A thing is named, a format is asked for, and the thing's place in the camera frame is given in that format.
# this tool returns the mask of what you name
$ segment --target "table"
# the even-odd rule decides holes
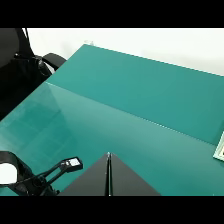
[[[56,189],[109,151],[162,195],[224,195],[224,163],[212,157],[222,132],[223,77],[84,45],[47,81],[0,123],[0,150],[36,174],[79,156],[84,170],[62,176]],[[208,105],[216,107],[204,111]]]

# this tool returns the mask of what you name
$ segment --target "black chair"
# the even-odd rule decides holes
[[[27,28],[0,28],[0,121],[66,60],[56,54],[35,55]]]

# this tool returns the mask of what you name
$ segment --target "white background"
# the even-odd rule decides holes
[[[224,75],[223,28],[28,28],[31,47],[68,59],[84,43]]]

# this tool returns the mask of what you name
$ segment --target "glossy table surface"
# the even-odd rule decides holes
[[[108,103],[103,102],[106,98],[103,99],[100,94],[102,88],[107,92],[106,87],[102,87],[105,83],[99,85],[100,90],[95,88],[99,94],[98,99],[94,94],[92,97],[86,96],[92,88],[89,81],[92,76],[89,78],[86,74],[82,80],[75,68],[81,65],[73,64],[79,61],[79,57],[76,57],[80,51],[83,51],[82,48],[48,82],[43,83],[0,123],[0,150],[16,153],[32,167],[35,174],[49,169],[62,159],[80,157],[84,170],[59,178],[53,184],[59,190],[66,188],[109,151],[116,154],[162,195],[224,195],[224,163],[212,157],[215,144],[181,133],[180,130],[173,130],[172,127],[159,125],[162,122],[155,123],[147,114],[148,117],[140,116],[140,112],[131,110],[135,108],[134,99],[131,108],[129,104],[126,104],[126,109],[119,108],[122,100],[128,99],[128,95],[126,98],[121,97],[119,105],[112,105],[113,97],[106,94]],[[88,54],[86,57],[88,65],[91,62]],[[71,68],[70,72],[66,72],[68,67]],[[94,83],[96,73],[89,66],[89,73],[90,71],[94,74]],[[70,80],[70,84],[66,84],[65,79]],[[84,85],[85,80],[88,81],[87,86],[82,91],[85,90],[86,94],[81,94],[81,84]],[[0,195],[15,194],[2,188]]]

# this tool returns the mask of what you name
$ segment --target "teal tabletop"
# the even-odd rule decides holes
[[[223,77],[172,66],[84,45],[0,123],[0,150],[35,174],[81,158],[82,171],[53,183],[59,190],[112,152],[162,195],[224,195],[224,163],[212,157]]]

